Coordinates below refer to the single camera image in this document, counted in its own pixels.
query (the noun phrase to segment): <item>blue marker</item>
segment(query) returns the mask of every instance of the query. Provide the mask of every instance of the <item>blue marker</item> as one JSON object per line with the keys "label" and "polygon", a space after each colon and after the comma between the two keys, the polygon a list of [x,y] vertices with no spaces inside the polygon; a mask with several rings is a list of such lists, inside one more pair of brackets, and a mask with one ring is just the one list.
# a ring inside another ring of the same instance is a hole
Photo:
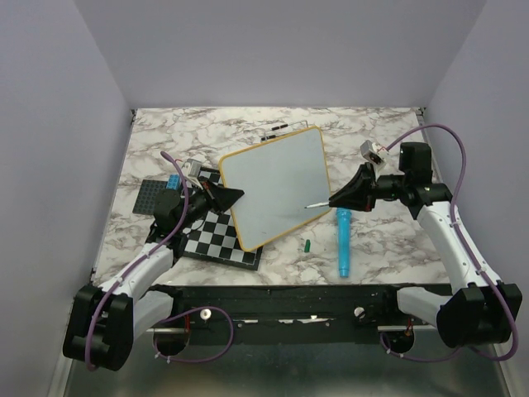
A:
{"label": "blue marker", "polygon": [[350,264],[350,210],[336,209],[338,218],[338,271],[340,277],[349,277]]}

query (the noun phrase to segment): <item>whiteboard surface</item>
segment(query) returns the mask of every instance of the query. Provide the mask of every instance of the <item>whiteboard surface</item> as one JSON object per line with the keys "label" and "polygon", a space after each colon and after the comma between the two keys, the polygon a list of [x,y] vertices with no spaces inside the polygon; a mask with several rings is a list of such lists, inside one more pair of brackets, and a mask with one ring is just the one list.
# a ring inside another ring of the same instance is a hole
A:
{"label": "whiteboard surface", "polygon": [[219,162],[225,186],[245,194],[231,208],[245,251],[320,217],[329,208],[305,209],[329,199],[322,132],[318,127],[226,155]]}

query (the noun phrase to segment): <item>white wall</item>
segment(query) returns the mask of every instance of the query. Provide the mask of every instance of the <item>white wall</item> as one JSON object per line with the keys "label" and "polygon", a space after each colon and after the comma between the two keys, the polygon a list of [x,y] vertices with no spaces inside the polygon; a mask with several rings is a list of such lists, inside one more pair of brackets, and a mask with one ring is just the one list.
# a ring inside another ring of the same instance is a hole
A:
{"label": "white wall", "polygon": [[131,114],[70,0],[0,6],[0,395],[45,395]]}
{"label": "white wall", "polygon": [[[518,316],[515,357],[529,366],[529,2],[488,0],[427,109],[428,122],[451,126],[466,143],[469,164],[460,196],[465,225],[506,282],[526,302]],[[460,154],[450,136],[429,133],[451,187]],[[525,376],[529,390],[529,378]]]}
{"label": "white wall", "polygon": [[484,0],[75,0],[126,99],[424,106]]}

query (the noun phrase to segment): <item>screw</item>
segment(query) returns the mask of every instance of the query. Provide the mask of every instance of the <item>screw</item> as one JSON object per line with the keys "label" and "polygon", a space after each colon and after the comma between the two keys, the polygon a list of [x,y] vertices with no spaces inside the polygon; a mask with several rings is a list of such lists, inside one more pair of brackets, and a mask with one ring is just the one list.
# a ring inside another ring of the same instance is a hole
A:
{"label": "screw", "polygon": [[212,311],[210,309],[203,309],[200,311],[200,318],[204,321],[209,320],[212,316]]}
{"label": "screw", "polygon": [[364,308],[358,307],[353,312],[355,314],[355,317],[357,318],[364,318],[365,317],[365,310]]}

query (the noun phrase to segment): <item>marble countertop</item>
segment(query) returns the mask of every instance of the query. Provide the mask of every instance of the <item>marble countertop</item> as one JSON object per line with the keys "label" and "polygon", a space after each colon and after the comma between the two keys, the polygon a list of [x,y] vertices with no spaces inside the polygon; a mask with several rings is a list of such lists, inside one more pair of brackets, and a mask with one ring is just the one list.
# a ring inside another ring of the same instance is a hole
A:
{"label": "marble countertop", "polygon": [[[366,139],[389,144],[415,127],[410,108],[176,108],[140,109],[98,258],[95,282],[115,275],[145,242],[152,217],[132,213],[143,179],[174,173],[160,157],[200,160],[217,168],[219,159],[259,143],[271,127],[306,120],[323,131],[331,190],[347,183],[364,162]],[[421,141],[420,133],[412,137]],[[394,153],[384,173],[397,173]],[[311,240],[311,251],[303,252]],[[336,215],[327,215],[266,245],[258,271],[181,258],[157,284],[166,285],[333,285],[445,283],[445,269],[429,237],[400,202],[377,202],[371,213],[353,213],[350,277],[338,276]]]}

